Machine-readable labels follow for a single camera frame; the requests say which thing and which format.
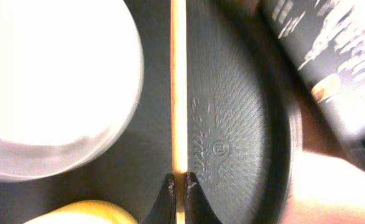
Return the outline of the light grey plate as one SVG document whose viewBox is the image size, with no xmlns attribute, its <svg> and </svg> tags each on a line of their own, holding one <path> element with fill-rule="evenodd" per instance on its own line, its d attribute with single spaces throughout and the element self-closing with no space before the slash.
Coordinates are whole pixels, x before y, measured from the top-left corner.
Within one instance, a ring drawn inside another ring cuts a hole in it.
<svg viewBox="0 0 365 224">
<path fill-rule="evenodd" d="M 98 157 L 129 124 L 143 80 L 124 1 L 0 1 L 0 182 Z"/>
</svg>

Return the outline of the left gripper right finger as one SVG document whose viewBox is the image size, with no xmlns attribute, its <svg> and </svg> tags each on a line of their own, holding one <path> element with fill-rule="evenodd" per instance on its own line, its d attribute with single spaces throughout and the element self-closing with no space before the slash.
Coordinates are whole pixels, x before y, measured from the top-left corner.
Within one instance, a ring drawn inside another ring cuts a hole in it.
<svg viewBox="0 0 365 224">
<path fill-rule="evenodd" d="M 214 213 L 195 173 L 187 173 L 184 190 L 186 224 L 222 224 Z"/>
</svg>

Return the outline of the yellow bowl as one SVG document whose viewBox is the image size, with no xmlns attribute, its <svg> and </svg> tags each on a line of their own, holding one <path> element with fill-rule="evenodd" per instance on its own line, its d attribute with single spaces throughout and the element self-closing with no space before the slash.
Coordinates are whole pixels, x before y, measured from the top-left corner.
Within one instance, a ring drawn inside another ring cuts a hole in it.
<svg viewBox="0 0 365 224">
<path fill-rule="evenodd" d="M 137 220 L 123 208 L 101 200 L 71 203 L 25 224 L 137 224 Z"/>
</svg>

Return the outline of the wooden chopstick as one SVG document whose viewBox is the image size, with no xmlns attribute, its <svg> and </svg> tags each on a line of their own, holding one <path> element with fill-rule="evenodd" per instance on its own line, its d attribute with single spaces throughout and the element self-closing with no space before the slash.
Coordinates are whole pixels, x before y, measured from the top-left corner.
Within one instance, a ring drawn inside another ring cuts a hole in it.
<svg viewBox="0 0 365 224">
<path fill-rule="evenodd" d="M 170 89 L 172 172 L 175 177 L 177 224 L 186 223 L 184 187 L 188 171 L 187 131 L 187 2 L 170 2 Z"/>
</svg>

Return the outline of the food scraps and rice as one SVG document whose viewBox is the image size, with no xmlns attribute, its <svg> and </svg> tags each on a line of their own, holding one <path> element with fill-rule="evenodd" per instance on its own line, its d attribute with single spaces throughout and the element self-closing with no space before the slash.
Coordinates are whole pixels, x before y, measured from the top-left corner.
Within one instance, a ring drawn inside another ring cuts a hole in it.
<svg viewBox="0 0 365 224">
<path fill-rule="evenodd" d="M 365 1 L 268 1 L 315 101 L 365 101 Z"/>
</svg>

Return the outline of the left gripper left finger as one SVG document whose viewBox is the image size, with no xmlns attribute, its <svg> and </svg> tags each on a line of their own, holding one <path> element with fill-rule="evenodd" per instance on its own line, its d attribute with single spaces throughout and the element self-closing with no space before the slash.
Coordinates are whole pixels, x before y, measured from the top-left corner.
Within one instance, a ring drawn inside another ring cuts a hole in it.
<svg viewBox="0 0 365 224">
<path fill-rule="evenodd" d="M 151 210 L 140 224 L 176 224 L 175 180 L 172 173 L 165 175 Z"/>
</svg>

